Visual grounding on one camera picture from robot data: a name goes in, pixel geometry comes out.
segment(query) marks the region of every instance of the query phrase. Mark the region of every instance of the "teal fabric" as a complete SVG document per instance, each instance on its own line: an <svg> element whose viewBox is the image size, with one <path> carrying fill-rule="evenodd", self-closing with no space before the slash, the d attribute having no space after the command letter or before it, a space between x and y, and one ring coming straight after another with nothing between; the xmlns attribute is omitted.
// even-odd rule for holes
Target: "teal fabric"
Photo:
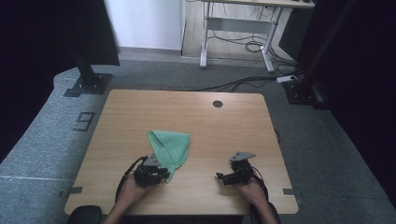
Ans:
<svg viewBox="0 0 396 224"><path fill-rule="evenodd" d="M148 132L148 140L162 168L167 168L170 175L166 183L172 180L175 170L186 161L190 150L190 135L163 131Z"/></svg>

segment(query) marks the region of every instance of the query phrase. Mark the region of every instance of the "wooden table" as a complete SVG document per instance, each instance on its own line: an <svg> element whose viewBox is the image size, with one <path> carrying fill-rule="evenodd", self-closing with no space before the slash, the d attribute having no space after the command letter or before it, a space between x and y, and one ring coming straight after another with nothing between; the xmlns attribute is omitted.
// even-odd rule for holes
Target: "wooden table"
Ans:
<svg viewBox="0 0 396 224"><path fill-rule="evenodd" d="M222 107L213 102L221 101ZM169 184L157 185L130 215L243 215L248 203L224 186L216 172L230 174L228 159L236 151L262 173L270 201L280 214L294 214L294 195L264 99L252 93L114 90L106 101L78 172L65 212L98 205L108 214L125 170L152 148L152 130L189 133L190 155Z"/></svg>
<svg viewBox="0 0 396 224"><path fill-rule="evenodd" d="M206 2L205 6L205 28L204 28L204 40L201 46L201 61L200 67L206 68L207 61L207 31L228 31L228 32L239 32L239 33L253 33L267 35L267 41L264 46L261 46L262 57L264 58L265 65L269 73L274 73L275 69L272 65L271 59L268 55L268 50L271 46L274 34L276 31L277 24L279 22L280 14L282 13L283 7L292 8L313 8L315 4L310 0L309 3L292 0L201 0ZM253 20L236 20L228 18L215 18L209 14L210 5L215 3L225 4L239 4L239 5L253 5L262 7L276 7L276 13L272 21L253 21Z"/></svg>

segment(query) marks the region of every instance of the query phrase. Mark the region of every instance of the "white wall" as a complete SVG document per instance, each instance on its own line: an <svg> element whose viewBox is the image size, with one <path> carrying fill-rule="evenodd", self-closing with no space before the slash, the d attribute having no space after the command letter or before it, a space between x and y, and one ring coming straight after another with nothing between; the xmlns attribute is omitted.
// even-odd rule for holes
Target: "white wall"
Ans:
<svg viewBox="0 0 396 224"><path fill-rule="evenodd" d="M118 47L181 49L184 0L105 0Z"/></svg>

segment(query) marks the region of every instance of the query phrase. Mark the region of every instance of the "desk leg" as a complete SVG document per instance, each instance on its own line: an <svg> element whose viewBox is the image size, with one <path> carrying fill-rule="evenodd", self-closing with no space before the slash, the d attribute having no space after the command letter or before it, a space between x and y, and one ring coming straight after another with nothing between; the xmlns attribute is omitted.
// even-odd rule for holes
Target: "desk leg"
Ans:
<svg viewBox="0 0 396 224"><path fill-rule="evenodd" d="M209 9L210 9L210 3L206 3L206 9L205 9L205 28L204 28L204 41L201 46L201 63L200 67L201 68L206 68L206 59L207 59L207 24L209 21Z"/></svg>
<svg viewBox="0 0 396 224"><path fill-rule="evenodd" d="M267 65L267 70L268 70L269 73L274 73L275 69L274 69L274 67L272 65L270 56L268 55L268 49L270 48L271 42L274 39L274 34L275 34L275 31L276 31L277 24L279 22L280 14L282 13L282 9L283 9L283 7L278 7L276 9L275 20L273 21L273 25L271 26L271 31L268 34L267 42L265 43L265 47L263 47L263 46L261 47L261 49L262 49L262 57L264 58L265 65Z"/></svg>

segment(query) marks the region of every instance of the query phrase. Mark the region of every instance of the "carpeted floor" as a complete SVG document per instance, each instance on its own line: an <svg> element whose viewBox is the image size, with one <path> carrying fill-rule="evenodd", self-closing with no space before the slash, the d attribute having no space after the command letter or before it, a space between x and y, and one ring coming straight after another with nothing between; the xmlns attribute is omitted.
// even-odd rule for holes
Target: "carpeted floor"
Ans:
<svg viewBox="0 0 396 224"><path fill-rule="evenodd" d="M63 97L78 70L54 79L54 91L23 138L0 165L0 223L65 223L67 191L110 90L192 91L244 77L269 76L264 68L197 63L121 61L95 66L114 75L104 95ZM358 150L330 111L290 105L274 81L241 85L238 92L264 95L299 204L282 223L396 223L396 211ZM74 131L81 112L94 113L86 132Z"/></svg>

